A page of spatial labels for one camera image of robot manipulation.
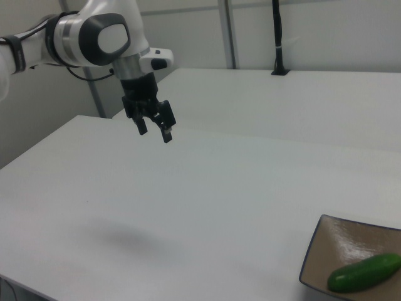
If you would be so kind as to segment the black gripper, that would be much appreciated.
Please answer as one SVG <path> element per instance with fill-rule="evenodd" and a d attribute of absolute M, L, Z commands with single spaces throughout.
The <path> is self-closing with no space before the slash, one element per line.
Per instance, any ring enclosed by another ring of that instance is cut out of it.
<path fill-rule="evenodd" d="M 175 117 L 168 100 L 157 100 L 157 82 L 154 73 L 131 80 L 120 80 L 124 91 L 123 106 L 128 118 L 133 119 L 140 135 L 148 132 L 143 117 L 150 118 L 160 129 L 163 141 L 172 140 Z"/>

